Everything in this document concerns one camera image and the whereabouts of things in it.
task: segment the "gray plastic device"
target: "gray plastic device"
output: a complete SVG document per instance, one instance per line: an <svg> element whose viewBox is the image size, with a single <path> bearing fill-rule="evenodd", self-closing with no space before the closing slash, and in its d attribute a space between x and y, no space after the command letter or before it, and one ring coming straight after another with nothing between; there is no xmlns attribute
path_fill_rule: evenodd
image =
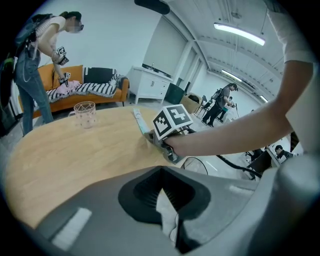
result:
<svg viewBox="0 0 320 256"><path fill-rule="evenodd" d="M184 129L189 129L188 126L186 127L182 127L179 128L176 133L180 133L180 131L184 130ZM155 145L156 147L158 147L161 151L162 151L162 155L165 159L167 159L169 162L173 163L173 164L177 164L179 163L182 159L184 159L184 156L179 156L177 155L174 150L172 149L172 147L170 147L169 145L165 144L163 142L163 139L158 139L156 134L155 134L155 130L151 130L148 132L145 132L143 134L143 136L153 145Z"/></svg>
<svg viewBox="0 0 320 256"><path fill-rule="evenodd" d="M319 196L319 166L319 155L298 156L259 183L145 168L89 185L26 230L48 255L267 254ZM175 247L155 207L161 189L179 216Z"/></svg>

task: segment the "jeans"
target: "jeans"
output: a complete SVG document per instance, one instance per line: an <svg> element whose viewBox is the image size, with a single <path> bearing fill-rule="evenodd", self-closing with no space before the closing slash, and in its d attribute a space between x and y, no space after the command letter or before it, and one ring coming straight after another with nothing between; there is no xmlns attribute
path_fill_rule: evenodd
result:
<svg viewBox="0 0 320 256"><path fill-rule="evenodd" d="M25 49L19 55L14 69L14 82L16 83L23 107L23 132L24 135L33 129L34 100L39 106L44 122L50 123L54 119L51 114L48 95L41 81L38 65L40 52L37 50L35 59L32 59L34 49Z"/></svg>
<svg viewBox="0 0 320 256"><path fill-rule="evenodd" d="M212 126L214 124L215 118L221 113L222 109L214 104L213 107L205 114L202 121L207 123L207 120L210 118L208 125Z"/></svg>

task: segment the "pink blanket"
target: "pink blanket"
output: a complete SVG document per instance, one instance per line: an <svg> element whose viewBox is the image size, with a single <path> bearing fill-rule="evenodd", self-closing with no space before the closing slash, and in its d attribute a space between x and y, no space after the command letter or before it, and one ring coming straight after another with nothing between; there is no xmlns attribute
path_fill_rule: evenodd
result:
<svg viewBox="0 0 320 256"><path fill-rule="evenodd" d="M80 82L76 80L68 82L68 86L66 86L66 83L63 83L56 89L56 93L66 95L80 85Z"/></svg>

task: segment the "white sleeve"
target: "white sleeve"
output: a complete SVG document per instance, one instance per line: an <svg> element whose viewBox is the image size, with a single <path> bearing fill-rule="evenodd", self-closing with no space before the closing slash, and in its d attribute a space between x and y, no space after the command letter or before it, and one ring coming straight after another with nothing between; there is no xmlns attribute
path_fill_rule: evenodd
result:
<svg viewBox="0 0 320 256"><path fill-rule="evenodd" d="M59 25L58 32L60 32L66 24L66 19L64 17L57 16L57 17L51 18L50 23L51 24L58 24Z"/></svg>

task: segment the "orange sofa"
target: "orange sofa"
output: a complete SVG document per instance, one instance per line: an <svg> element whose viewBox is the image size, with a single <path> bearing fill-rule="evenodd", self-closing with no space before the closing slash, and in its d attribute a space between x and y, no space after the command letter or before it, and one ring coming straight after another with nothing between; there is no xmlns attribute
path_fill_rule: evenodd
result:
<svg viewBox="0 0 320 256"><path fill-rule="evenodd" d="M83 84L83 66L69 66L64 67L61 69L63 73L71 73L71 77L69 81L79 81L81 84ZM43 87L46 91L53 90L57 88L59 84L59 77L57 73L54 71L54 65L49 64L42 66L38 68ZM115 91L115 94L112 98L102 97L95 94L87 94L87 95L71 95L67 98L62 98L60 100L57 100L56 102L50 103L51 112L57 112L60 110L66 110L71 109L75 106L75 104L79 102L85 102L85 101L91 101L96 104L98 103L108 103L108 102L122 102L122 105L124 106L124 102L127 98L128 93L128 87L129 87L129 80L123 79L122 81L122 89L117 88ZM21 103L21 99L19 96L19 103L21 106L21 109L23 111L23 106ZM41 116L40 110L37 110L33 113L33 118Z"/></svg>

